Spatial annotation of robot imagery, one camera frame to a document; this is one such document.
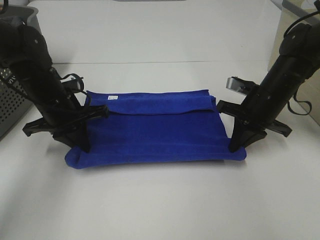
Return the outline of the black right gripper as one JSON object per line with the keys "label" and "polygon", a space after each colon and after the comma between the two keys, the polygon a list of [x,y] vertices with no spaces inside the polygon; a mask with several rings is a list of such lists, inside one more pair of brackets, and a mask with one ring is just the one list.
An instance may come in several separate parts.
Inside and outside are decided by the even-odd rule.
{"label": "black right gripper", "polygon": [[220,100],[217,110],[234,117],[233,132],[229,143],[229,151],[232,153],[264,139],[267,136],[266,129],[284,137],[288,137],[292,132],[288,125],[276,120],[279,113],[268,107],[264,108],[256,104],[246,106]]}

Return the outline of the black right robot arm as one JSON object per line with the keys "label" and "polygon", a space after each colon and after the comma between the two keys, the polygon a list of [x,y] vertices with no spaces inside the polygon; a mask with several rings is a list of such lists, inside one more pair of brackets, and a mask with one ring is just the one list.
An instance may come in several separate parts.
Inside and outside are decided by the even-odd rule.
{"label": "black right robot arm", "polygon": [[216,101],[207,90],[90,93],[90,104],[106,104],[109,117],[88,122],[90,150],[84,155],[242,159],[245,148],[267,131],[290,134],[277,116],[319,69],[319,39],[319,25],[299,23],[285,32],[279,56],[260,84],[230,77],[228,87],[245,95],[240,104]]}

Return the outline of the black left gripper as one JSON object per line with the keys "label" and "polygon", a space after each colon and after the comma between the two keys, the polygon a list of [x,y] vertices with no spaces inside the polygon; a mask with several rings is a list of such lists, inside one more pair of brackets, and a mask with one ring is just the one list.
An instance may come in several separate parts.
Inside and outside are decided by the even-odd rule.
{"label": "black left gripper", "polygon": [[71,101],[71,105],[60,105],[58,102],[49,104],[38,100],[33,101],[41,118],[26,123],[23,132],[26,136],[48,132],[55,141],[71,148],[79,147],[88,153],[91,149],[87,121],[107,117],[109,110],[106,105],[80,105]]}

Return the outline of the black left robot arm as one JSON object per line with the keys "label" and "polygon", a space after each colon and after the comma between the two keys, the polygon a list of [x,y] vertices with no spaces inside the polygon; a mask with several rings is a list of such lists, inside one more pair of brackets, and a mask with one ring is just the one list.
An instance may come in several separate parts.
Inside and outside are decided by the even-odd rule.
{"label": "black left robot arm", "polygon": [[8,80],[5,84],[31,101],[42,115],[23,127],[28,137],[49,132],[58,142],[90,151],[87,121],[106,118],[107,106],[91,105],[79,75],[61,77],[53,67],[44,36],[17,16],[0,20],[0,66],[13,73],[22,90]]}

